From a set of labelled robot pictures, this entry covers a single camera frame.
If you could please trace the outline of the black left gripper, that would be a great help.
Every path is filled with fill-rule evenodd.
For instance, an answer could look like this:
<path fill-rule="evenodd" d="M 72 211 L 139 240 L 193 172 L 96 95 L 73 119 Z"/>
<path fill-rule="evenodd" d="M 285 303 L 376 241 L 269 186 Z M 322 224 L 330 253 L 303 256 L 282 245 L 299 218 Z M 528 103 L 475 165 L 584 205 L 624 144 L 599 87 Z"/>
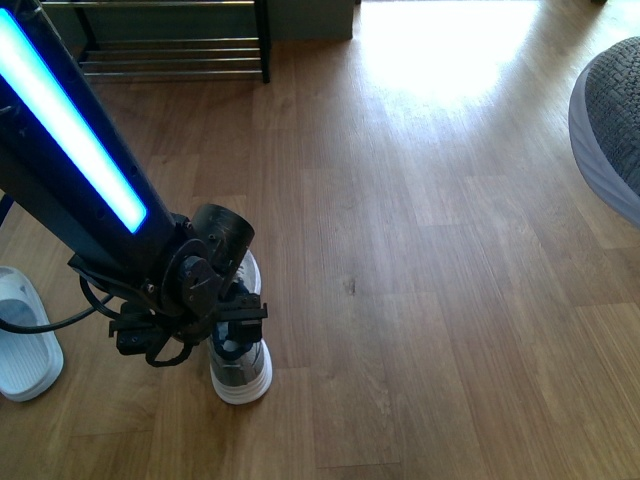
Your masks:
<path fill-rule="evenodd" d="M 226 207 L 205 204 L 183 225 L 187 240 L 171 259 L 163 292 L 182 309 L 168 313 L 162 328 L 184 344 L 196 345 L 217 324 L 228 325 L 231 341 L 262 340 L 266 305 L 262 278 L 249 246 L 251 224 Z"/>

